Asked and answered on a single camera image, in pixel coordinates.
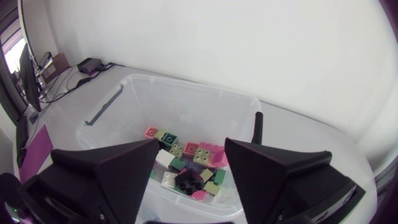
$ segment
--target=plastic storage bin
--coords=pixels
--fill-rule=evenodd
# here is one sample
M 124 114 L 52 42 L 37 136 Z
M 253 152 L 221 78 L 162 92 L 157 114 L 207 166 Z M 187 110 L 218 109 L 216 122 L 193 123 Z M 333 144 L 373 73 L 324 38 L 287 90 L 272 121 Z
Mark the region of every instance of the plastic storage bin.
M 222 88 L 172 78 L 133 74 L 122 79 L 76 129 L 83 149 L 144 139 L 149 127 L 164 128 L 178 142 L 224 145 L 226 137 L 251 141 L 254 115 L 261 110 L 255 97 Z M 160 184 L 163 173 L 149 179 L 138 220 L 162 222 L 220 222 L 244 213 L 232 174 L 220 193 L 196 201 Z

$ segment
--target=electronic device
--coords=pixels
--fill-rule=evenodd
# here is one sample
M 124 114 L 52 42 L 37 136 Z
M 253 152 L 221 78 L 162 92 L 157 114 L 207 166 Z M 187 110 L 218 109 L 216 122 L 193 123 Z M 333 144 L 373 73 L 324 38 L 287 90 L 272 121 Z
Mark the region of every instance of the electronic device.
M 42 223 L 134 223 L 158 151 L 156 139 L 55 149 L 53 164 L 18 192 Z
M 20 186 L 21 183 L 14 175 L 9 173 L 0 174 L 0 198 L 4 201 L 8 214 L 21 221 L 21 223 L 32 223 L 33 217 L 30 210 L 17 193 L 17 189 Z
M 46 64 L 48 64 L 51 58 L 52 58 L 51 52 L 44 53 L 42 59 L 40 59 L 40 62 L 37 65 L 37 68 L 39 70 L 43 69 L 46 66 Z
M 26 156 L 25 145 L 29 138 L 27 133 L 27 118 L 25 115 L 19 118 L 16 131 L 17 165 L 21 167 Z
M 257 113 L 252 143 L 225 140 L 248 223 L 339 223 L 361 200 L 364 190 L 330 166 L 330 152 L 262 146 L 261 136 Z
M 84 61 L 80 62 L 77 65 L 77 69 L 81 73 L 88 74 L 88 75 L 93 75 L 95 72 L 97 72 L 97 68 L 100 65 L 102 65 L 101 59 L 86 58 Z
M 37 79 L 35 76 L 35 71 L 33 67 L 33 62 L 29 56 L 29 50 L 27 44 L 25 44 L 24 49 L 21 53 L 21 58 L 19 59 L 19 65 L 21 69 L 21 79 L 24 86 L 25 95 L 27 101 L 38 111 L 42 111 L 39 102 L 39 90 Z

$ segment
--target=lego duplo block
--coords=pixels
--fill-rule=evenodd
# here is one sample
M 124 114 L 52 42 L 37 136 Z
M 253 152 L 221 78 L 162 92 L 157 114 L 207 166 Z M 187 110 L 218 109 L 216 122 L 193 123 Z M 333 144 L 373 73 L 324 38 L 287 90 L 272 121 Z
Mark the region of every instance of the lego duplo block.
M 198 144 L 187 142 L 183 154 L 187 157 L 193 158 L 193 155 L 195 155 L 195 151 L 198 149 L 198 146 Z
M 213 176 L 212 171 L 210 171 L 209 169 L 205 169 L 201 174 L 200 177 L 203 180 L 203 182 L 205 183 L 207 180 L 210 179 L 210 177 Z
M 170 163 L 170 166 L 177 170 L 182 170 L 186 165 L 187 164 L 184 161 L 177 158 L 174 158 Z
M 201 170 L 203 168 L 200 164 L 194 163 L 193 161 L 189 161 L 187 164 L 187 169 L 191 169 L 197 173 L 201 173 Z
M 191 179 L 193 176 L 193 171 L 192 170 L 187 170 L 182 174 L 179 174 L 176 178 L 175 178 L 175 183 L 177 185 L 180 185 L 181 183 Z
M 211 149 L 210 149 L 210 152 L 214 152 L 214 153 L 217 153 L 217 152 L 222 152 L 222 151 L 224 151 L 225 149 L 224 149 L 224 146 L 216 146 L 216 145 L 213 145 L 212 147 L 211 147 Z
M 214 183 L 217 185 L 223 184 L 226 171 L 218 169 L 214 177 Z
M 163 174 L 163 180 L 162 180 L 162 185 L 165 187 L 175 187 L 175 177 L 178 176 L 178 174 L 174 174 L 172 172 L 164 172 Z
M 149 178 L 153 179 L 154 177 L 155 177 L 155 171 L 151 170 Z
M 180 175 L 180 174 L 184 173 L 185 171 L 187 171 L 186 168 L 182 169 L 178 174 Z
M 209 157 L 210 151 L 198 148 L 195 151 L 195 155 L 193 156 L 193 161 L 203 166 L 206 166 L 209 162 Z
M 146 138 L 151 139 L 151 138 L 154 138 L 156 132 L 157 132 L 157 129 L 156 129 L 156 128 L 149 127 L 149 128 L 144 132 L 144 136 L 145 136 Z
M 214 156 L 213 161 L 211 162 L 215 167 L 224 167 L 228 166 L 228 160 L 226 158 L 225 151 L 217 152 Z
M 216 156 L 216 154 L 215 153 L 213 153 L 213 152 L 211 152 L 210 153 L 210 156 L 209 156 L 209 162 L 207 163 L 207 168 L 217 168 L 214 164 L 213 164 L 213 160 L 214 160 L 214 157 Z
M 175 191 L 177 191 L 177 192 L 180 192 L 181 194 L 184 194 L 184 195 L 187 194 L 187 193 L 185 193 L 184 190 L 181 190 L 179 186 L 175 186 L 173 189 L 174 189 Z
M 178 186 L 179 189 L 184 191 L 187 195 L 192 195 L 197 190 L 203 189 L 204 185 L 200 180 L 200 176 L 196 178 L 196 175 L 192 170 L 187 170 L 176 176 L 175 183 L 176 186 Z
M 172 154 L 170 154 L 164 149 L 161 149 L 156 155 L 156 163 L 168 169 L 170 163 L 173 161 L 174 158 L 175 157 Z
M 205 143 L 205 142 L 201 142 L 201 143 L 199 143 L 199 145 L 198 145 L 198 148 L 199 148 L 199 149 L 204 149 L 204 150 L 207 150 L 207 151 L 210 151 L 212 147 L 213 147 L 212 144 L 210 144 L 210 143 Z
M 193 193 L 191 195 L 191 198 L 194 198 L 196 200 L 202 201 L 204 200 L 206 197 L 206 192 L 202 191 L 202 190 L 198 190 L 195 193 Z
M 162 137 L 166 134 L 166 130 L 160 128 L 157 130 L 156 134 L 154 135 L 155 138 L 162 140 Z
M 183 147 L 179 146 L 178 144 L 174 144 L 169 151 L 169 153 L 173 154 L 176 158 L 181 158 L 182 152 L 183 152 Z
M 172 147 L 178 142 L 178 137 L 176 137 L 174 134 L 165 133 L 162 137 L 162 142 L 164 142 L 167 147 Z
M 212 195 L 217 195 L 220 191 L 220 187 L 215 185 L 212 181 L 208 181 L 203 189 Z

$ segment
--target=white table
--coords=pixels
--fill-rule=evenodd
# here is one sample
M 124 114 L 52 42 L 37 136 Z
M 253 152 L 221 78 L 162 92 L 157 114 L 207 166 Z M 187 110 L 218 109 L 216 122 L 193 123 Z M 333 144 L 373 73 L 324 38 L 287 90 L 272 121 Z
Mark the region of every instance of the white table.
M 77 71 L 76 67 L 61 84 L 58 93 L 66 92 L 67 80 L 75 71 Z M 126 75 L 133 73 L 164 76 L 134 68 L 113 67 L 78 90 L 52 103 L 40 118 L 37 131 L 45 124 L 54 148 L 81 150 L 75 137 L 76 127 L 115 84 Z M 55 90 L 67 74 L 68 71 L 61 74 L 48 94 L 47 100 L 52 99 Z M 77 81 L 83 77 L 86 75 L 76 73 L 68 87 L 74 87 Z M 264 102 L 262 102 L 262 112 L 264 113 L 263 145 L 300 152 L 326 150 L 333 154 L 331 165 L 366 191 L 362 200 L 343 223 L 368 223 L 376 212 L 376 186 L 372 170 L 355 143 L 335 128 Z M 35 125 L 36 123 L 29 125 L 30 135 L 34 132 Z M 14 173 L 18 176 L 15 146 L 13 160 Z M 51 163 L 51 159 L 47 158 L 41 170 Z

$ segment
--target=pink paper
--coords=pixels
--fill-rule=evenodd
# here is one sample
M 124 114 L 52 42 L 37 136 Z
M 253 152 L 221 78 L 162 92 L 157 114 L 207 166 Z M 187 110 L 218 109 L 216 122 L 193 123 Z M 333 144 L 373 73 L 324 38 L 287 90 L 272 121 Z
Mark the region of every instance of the pink paper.
M 19 178 L 22 183 L 37 174 L 52 149 L 50 136 L 44 125 L 26 149 L 24 162 L 19 168 Z

